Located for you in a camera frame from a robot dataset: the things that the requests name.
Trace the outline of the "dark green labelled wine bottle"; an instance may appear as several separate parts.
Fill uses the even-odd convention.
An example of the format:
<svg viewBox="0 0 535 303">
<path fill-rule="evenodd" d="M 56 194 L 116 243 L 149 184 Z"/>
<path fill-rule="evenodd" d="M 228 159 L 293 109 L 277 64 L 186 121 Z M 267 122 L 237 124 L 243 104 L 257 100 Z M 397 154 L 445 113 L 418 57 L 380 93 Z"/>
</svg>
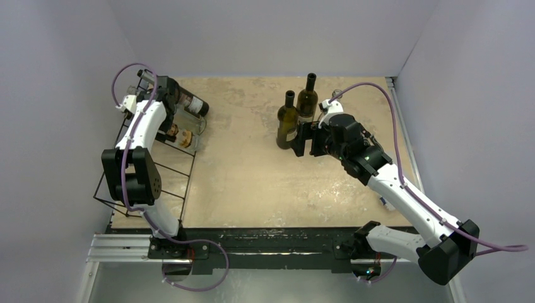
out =
<svg viewBox="0 0 535 303">
<path fill-rule="evenodd" d="M 141 79 L 138 85 L 136 102 L 148 100 L 152 94 L 155 77 L 147 70 L 140 69 L 137 76 Z M 179 109 L 196 118 L 205 117 L 209 112 L 209 104 L 200 99 L 169 76 L 157 76 L 157 88 L 153 100 L 162 102 L 168 113 L 175 114 Z"/>
</svg>

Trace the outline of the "clear wine bottle dark label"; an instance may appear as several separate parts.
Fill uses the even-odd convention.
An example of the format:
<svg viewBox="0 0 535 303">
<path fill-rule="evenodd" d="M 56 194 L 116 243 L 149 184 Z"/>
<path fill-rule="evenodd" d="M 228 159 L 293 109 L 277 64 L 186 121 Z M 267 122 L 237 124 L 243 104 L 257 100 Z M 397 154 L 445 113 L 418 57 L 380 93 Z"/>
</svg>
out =
<svg viewBox="0 0 535 303">
<path fill-rule="evenodd" d="M 206 127 L 205 117 L 208 111 L 208 103 L 180 87 L 180 98 L 173 123 L 195 134 L 201 134 Z"/>
</svg>

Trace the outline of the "square clear liquor bottle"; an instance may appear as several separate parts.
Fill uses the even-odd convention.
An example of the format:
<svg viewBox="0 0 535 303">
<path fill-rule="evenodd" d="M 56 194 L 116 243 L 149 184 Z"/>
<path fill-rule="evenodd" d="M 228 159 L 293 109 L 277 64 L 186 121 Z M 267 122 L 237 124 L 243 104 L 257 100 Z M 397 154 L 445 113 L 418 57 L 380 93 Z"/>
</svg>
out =
<svg viewBox="0 0 535 303">
<path fill-rule="evenodd" d="M 175 123 L 171 125 L 167 132 L 158 130 L 156 140 L 191 154 L 197 152 L 199 142 L 197 134 L 180 128 Z"/>
</svg>

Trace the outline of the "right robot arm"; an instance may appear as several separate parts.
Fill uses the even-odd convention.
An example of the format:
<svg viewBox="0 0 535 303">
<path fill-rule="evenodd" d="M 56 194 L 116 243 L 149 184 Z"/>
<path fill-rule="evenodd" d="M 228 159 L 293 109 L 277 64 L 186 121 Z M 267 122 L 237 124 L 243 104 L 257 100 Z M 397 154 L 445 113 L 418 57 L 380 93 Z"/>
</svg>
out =
<svg viewBox="0 0 535 303">
<path fill-rule="evenodd" d="M 422 272 L 439 285 L 448 284 L 476 255 L 479 227 L 447 218 L 438 206 L 410 193 L 410 182 L 401 182 L 395 165 L 377 140 L 349 114 L 336 114 L 324 122 L 297 126 L 291 148 L 303 156 L 311 140 L 310 154 L 338 159 L 344 171 L 390 203 L 416 229 L 402 232 L 370 221 L 354 233 L 352 244 L 341 249 L 351 257 L 387 253 L 418 264 Z"/>
</svg>

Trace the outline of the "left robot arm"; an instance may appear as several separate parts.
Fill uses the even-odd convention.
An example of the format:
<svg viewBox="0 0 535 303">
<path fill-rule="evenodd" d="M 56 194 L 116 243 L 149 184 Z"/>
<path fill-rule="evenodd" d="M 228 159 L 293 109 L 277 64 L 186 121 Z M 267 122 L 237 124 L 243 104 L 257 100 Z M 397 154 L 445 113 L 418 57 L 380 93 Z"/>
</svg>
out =
<svg viewBox="0 0 535 303">
<path fill-rule="evenodd" d="M 153 237 L 165 239 L 163 249 L 172 258 L 186 254 L 188 241 L 181 221 L 160 201 L 162 178 L 151 148 L 158 131 L 172 124 L 179 97 L 179 84 L 168 76 L 156 76 L 153 89 L 140 102 L 134 95 L 124 97 L 132 121 L 115 148 L 104 150 L 101 156 L 111 198 L 139 212 Z"/>
</svg>

